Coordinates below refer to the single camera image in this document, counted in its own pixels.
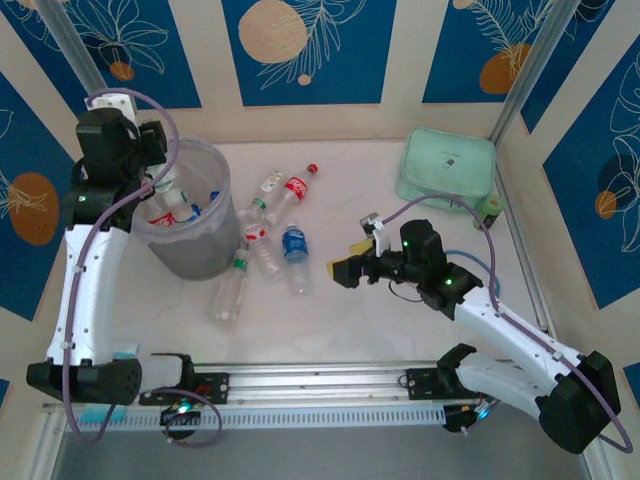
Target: trash bin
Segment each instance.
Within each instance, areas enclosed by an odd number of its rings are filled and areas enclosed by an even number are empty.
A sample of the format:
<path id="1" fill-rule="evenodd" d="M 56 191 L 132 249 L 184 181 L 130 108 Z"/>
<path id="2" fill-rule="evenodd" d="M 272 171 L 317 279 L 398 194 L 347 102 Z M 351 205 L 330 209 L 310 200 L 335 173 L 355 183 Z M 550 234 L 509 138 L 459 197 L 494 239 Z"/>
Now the trash bin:
<path id="1" fill-rule="evenodd" d="M 188 280 L 204 280 L 224 272 L 240 245 L 229 165 L 222 153 L 204 140 L 180 137 L 179 142 L 175 183 L 200 207 L 201 215 L 166 227 L 146 222 L 142 208 L 137 208 L 131 230 L 173 273 Z"/>

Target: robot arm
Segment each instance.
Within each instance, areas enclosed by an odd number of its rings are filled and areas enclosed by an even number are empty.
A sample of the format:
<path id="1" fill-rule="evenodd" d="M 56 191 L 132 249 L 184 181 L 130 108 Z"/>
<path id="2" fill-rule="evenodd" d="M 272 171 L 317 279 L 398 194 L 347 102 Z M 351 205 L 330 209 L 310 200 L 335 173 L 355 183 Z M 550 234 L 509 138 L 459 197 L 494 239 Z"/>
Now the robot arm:
<path id="1" fill-rule="evenodd" d="M 538 420 L 562 448 L 581 453 L 610 418 L 587 386 L 559 360 L 564 358 L 582 372 L 617 414 L 620 401 L 611 363 L 598 352 L 585 356 L 563 345 L 502 302 L 496 312 L 482 282 L 447 262 L 440 236 L 427 220 L 402 225 L 402 251 L 395 252 L 376 247 L 378 239 L 386 238 L 379 231 L 383 227 L 378 220 L 377 214 L 372 214 L 361 221 L 370 238 L 368 249 L 330 263 L 332 278 L 347 288 L 356 288 L 362 276 L 367 276 L 370 284 L 380 278 L 416 284 L 429 307 L 482 334 L 515 362 L 497 362 L 460 344 L 438 361 L 440 384 L 451 394 L 461 392 L 461 398 L 481 392 L 509 403 Z M 503 318 L 505 314 L 514 324 Z M 553 353 L 534 339 L 552 346 Z"/>
<path id="2" fill-rule="evenodd" d="M 80 250 L 102 213 L 138 190 L 146 168 L 163 163 L 166 151 L 160 122 L 138 127 L 127 95 L 97 99 L 94 109 L 80 117 L 76 133 L 84 157 L 72 171 L 71 188 L 63 200 L 67 265 L 60 314 L 46 360 L 29 365 L 27 371 L 29 385 L 58 400 L 69 346 L 65 329 L 71 283 Z M 135 358 L 113 359 L 110 327 L 116 278 L 139 201 L 121 207 L 102 224 L 82 266 L 70 345 L 74 402 L 128 405 L 141 390 L 180 383 L 184 360 L 178 356 L 153 356 L 144 368 Z"/>

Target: metal track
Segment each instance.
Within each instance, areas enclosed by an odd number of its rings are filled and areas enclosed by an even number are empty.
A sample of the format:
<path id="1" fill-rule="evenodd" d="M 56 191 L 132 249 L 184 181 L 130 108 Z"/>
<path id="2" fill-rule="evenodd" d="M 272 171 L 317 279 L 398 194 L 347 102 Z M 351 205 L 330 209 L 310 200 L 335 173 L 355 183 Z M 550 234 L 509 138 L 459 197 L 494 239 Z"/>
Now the metal track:
<path id="1" fill-rule="evenodd" d="M 136 407 L 128 409 L 124 418 L 109 422 L 110 432 L 159 431 L 160 408 Z M 299 429 L 335 427 L 387 427 L 402 425 L 444 425 L 446 417 L 442 405 L 404 405 L 387 407 L 341 408 L 225 408 L 220 407 L 222 428 L 225 430 Z M 80 421 L 78 426 L 86 432 L 96 432 L 100 423 Z M 218 418 L 210 410 L 202 410 L 200 420 L 171 427 L 171 430 L 213 430 Z"/>

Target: plastic bottle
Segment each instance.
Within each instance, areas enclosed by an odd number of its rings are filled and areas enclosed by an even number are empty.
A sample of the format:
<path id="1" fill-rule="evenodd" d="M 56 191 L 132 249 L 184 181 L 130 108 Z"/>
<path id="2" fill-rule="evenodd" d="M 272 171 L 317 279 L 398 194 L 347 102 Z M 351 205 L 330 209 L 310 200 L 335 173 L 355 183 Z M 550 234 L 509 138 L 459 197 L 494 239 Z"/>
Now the plastic bottle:
<path id="1" fill-rule="evenodd" d="M 238 318 L 248 263 L 249 252 L 243 248 L 236 250 L 233 263 L 222 275 L 220 288 L 213 298 L 212 316 L 214 320 L 234 322 Z"/>
<path id="2" fill-rule="evenodd" d="M 173 213 L 159 195 L 154 195 L 142 202 L 140 208 L 142 208 L 144 219 L 152 225 L 170 227 L 177 223 Z"/>
<path id="3" fill-rule="evenodd" d="M 282 235 L 282 252 L 287 264 L 287 281 L 291 291 L 296 294 L 308 292 L 311 279 L 307 262 L 307 240 L 295 222 L 289 222 L 287 230 Z"/>
<path id="4" fill-rule="evenodd" d="M 165 165 L 155 165 L 153 167 L 149 167 L 147 168 L 147 173 L 149 173 L 153 178 L 158 173 L 160 173 L 160 171 L 164 167 Z M 162 178 L 162 180 L 156 183 L 156 195 L 161 196 L 162 200 L 166 204 L 166 207 L 171 212 L 176 222 L 189 222 L 200 215 L 200 209 L 197 207 L 197 205 L 194 208 L 192 204 L 189 203 L 187 194 L 175 184 L 175 179 L 177 178 L 177 176 L 178 171 L 174 166 Z M 161 205 L 161 202 L 156 200 L 156 205 Z"/>
<path id="5" fill-rule="evenodd" d="M 280 189 L 279 195 L 269 205 L 265 220 L 271 225 L 276 225 L 284 218 L 291 211 L 291 208 L 306 195 L 309 190 L 309 180 L 317 171 L 318 166 L 312 163 L 306 170 L 287 180 L 287 183 Z"/>
<path id="6" fill-rule="evenodd" d="M 260 269 L 270 277 L 279 277 L 282 272 L 281 256 L 262 225 L 261 211 L 256 214 L 253 210 L 239 210 L 236 215 L 249 244 L 249 252 Z"/>

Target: wall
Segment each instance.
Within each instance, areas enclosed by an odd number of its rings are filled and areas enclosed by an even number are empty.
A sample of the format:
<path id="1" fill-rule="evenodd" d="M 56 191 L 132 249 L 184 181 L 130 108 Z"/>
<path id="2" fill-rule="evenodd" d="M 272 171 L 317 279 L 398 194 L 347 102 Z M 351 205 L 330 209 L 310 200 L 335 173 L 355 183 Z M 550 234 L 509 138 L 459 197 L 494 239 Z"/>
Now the wall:
<path id="1" fill-rule="evenodd" d="M 597 349 L 612 361 L 621 393 L 621 419 L 636 448 L 640 445 L 640 415 L 622 367 L 640 361 L 640 291 L 598 308 L 543 164 L 640 34 L 638 18 L 640 4 L 636 0 L 618 0 L 532 134 L 517 121 L 499 148 L 512 205 L 559 337 L 582 351 Z M 587 157 L 584 161 L 600 159 Z M 590 191 L 592 186 L 584 188 Z M 629 261 L 637 264 L 637 257 L 630 256 Z M 607 430 L 618 439 L 614 429 Z M 636 478 L 637 454 L 605 450 L 620 460 L 621 478 Z"/>
<path id="2" fill-rule="evenodd" d="M 31 109 L 73 158 L 79 155 L 73 141 L 75 117 L 66 107 L 51 83 L 46 80 L 20 39 L 0 16 L 0 71 L 7 77 Z M 29 322 L 0 308 L 0 377 L 9 380 L 9 390 L 0 409 L 0 478 L 19 478 L 22 448 L 34 427 L 35 412 L 46 397 L 25 382 L 29 363 L 42 361 L 58 317 L 62 293 L 64 259 L 59 258 L 52 270 L 46 293 Z"/>

